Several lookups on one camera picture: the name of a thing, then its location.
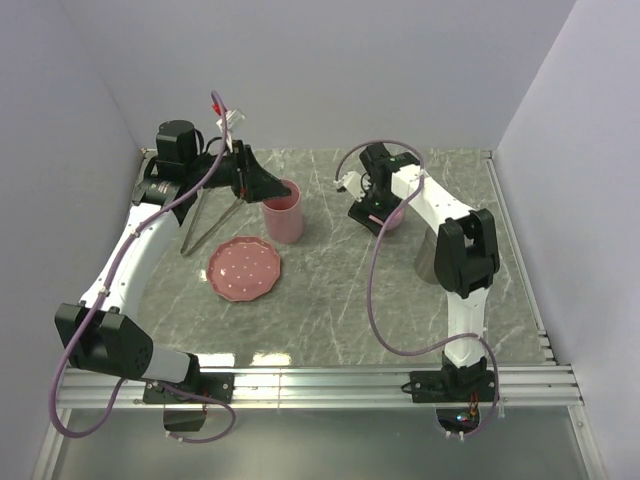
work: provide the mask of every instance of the marble table surface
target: marble table surface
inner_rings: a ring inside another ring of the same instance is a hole
[[[243,205],[192,256],[180,253],[185,224],[158,263],[140,305],[138,323],[155,342],[198,354],[227,354],[221,364],[333,366],[440,362],[440,353],[398,357],[371,333],[365,308],[366,278],[375,238],[347,216],[353,201],[337,193],[333,173],[345,150],[256,151],[271,173],[300,186],[305,230],[293,245],[274,246],[282,276],[251,302],[231,303],[206,280],[207,260],[236,235],[268,240],[260,205]],[[531,305],[515,260],[486,161],[479,150],[424,150],[429,173],[454,196],[496,217],[501,269],[491,288],[486,338],[500,363],[544,361]],[[346,170],[359,166],[357,157]],[[211,192],[193,238],[233,202],[229,189]],[[384,239],[374,279],[374,309],[392,345],[417,349],[447,334],[444,290],[420,280],[414,257],[426,224],[413,211]]]

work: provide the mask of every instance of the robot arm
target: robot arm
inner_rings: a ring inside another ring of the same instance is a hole
[[[122,244],[130,240],[133,229],[190,190],[211,168],[214,158],[206,152],[198,154],[196,138],[195,127],[190,122],[177,120],[160,126],[156,137],[157,156],[150,160],[144,178],[135,188],[127,225],[106,266],[78,304],[62,304],[56,313],[56,327],[65,347],[89,313],[88,307],[94,305],[103,292],[107,272],[116,263]],[[231,147],[227,147],[227,153],[204,188],[230,187],[238,198],[248,203],[291,194],[289,188],[262,169],[249,145],[240,140],[227,140]],[[133,240],[119,263],[101,309],[91,319],[69,358],[71,365],[131,380],[179,384],[182,390],[199,395],[216,390],[211,379],[200,374],[197,356],[155,345],[135,323],[142,293],[153,269],[194,202],[195,199],[188,199],[164,213]]]
[[[400,201],[417,190],[420,175],[424,176],[423,190],[409,205],[437,232],[433,269],[447,291],[449,336],[481,336],[489,287],[500,268],[491,213],[474,211],[457,200],[421,172],[418,159],[409,153],[392,156],[384,145],[374,144],[361,153],[360,160],[368,180],[349,172],[342,186],[356,198],[349,216],[376,235]],[[445,358],[456,369],[486,363],[482,345],[471,338],[447,344]]]

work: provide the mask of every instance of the gray wall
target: gray wall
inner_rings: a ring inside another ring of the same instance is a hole
[[[0,465],[29,478],[62,346],[53,315],[115,244],[139,151],[58,2],[0,15]]]
[[[62,0],[134,138],[215,87],[259,147],[495,147],[574,0]]]
[[[640,4],[579,0],[498,148],[545,326],[612,479],[638,478]]]

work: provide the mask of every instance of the pink plate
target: pink plate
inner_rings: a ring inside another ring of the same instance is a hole
[[[248,302],[267,293],[280,277],[280,255],[258,237],[234,237],[209,259],[207,279],[232,302]]]

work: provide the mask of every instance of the black bracket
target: black bracket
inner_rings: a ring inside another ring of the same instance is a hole
[[[500,270],[500,255],[496,222],[489,210],[472,211],[457,220],[448,218],[440,225],[434,270],[442,288],[462,298],[491,286],[493,275]]]
[[[55,317],[56,328],[66,347],[89,309],[63,303]],[[69,362],[76,368],[114,377],[138,380],[149,367],[153,341],[126,315],[98,310],[76,344]]]
[[[400,205],[400,199],[391,191],[393,174],[402,167],[419,165],[420,162],[406,152],[391,155],[382,143],[365,148],[360,153],[360,161],[369,176],[371,186],[364,190],[363,198],[353,202],[349,209],[349,217],[367,227],[374,235],[378,235],[382,222]]]
[[[493,401],[495,375],[487,370],[486,358],[463,368],[445,362],[439,371],[409,373],[409,383],[402,386],[402,391],[411,395],[413,403],[469,403],[476,393],[478,402]]]
[[[233,397],[233,373],[201,373],[201,386],[198,388],[197,395],[210,397],[214,400],[218,400],[224,403],[230,403]],[[181,385],[176,385],[176,388],[182,390]],[[153,386],[147,388],[144,391],[142,402],[149,405],[175,405],[184,403],[201,403],[196,400],[181,397],[171,393],[161,386]]]
[[[198,375],[198,388],[195,393],[229,404],[233,397],[234,378],[233,373],[201,373]],[[188,387],[188,385],[176,385],[176,388],[180,390],[189,390]],[[152,384],[147,384],[142,402],[149,405],[199,403]],[[206,418],[207,410],[205,408],[172,410],[171,407],[167,407],[162,413],[164,428],[168,432],[198,432],[204,425]]]
[[[160,125],[156,135],[158,154],[145,167],[142,181],[136,185],[133,204],[151,203],[166,206],[193,188],[208,173],[215,156],[198,154],[197,138],[201,133],[191,122],[171,120]],[[247,203],[287,197],[291,190],[267,172],[256,160],[250,145],[234,140],[220,165],[204,188],[231,187],[236,197]],[[180,225],[195,196],[173,209]]]

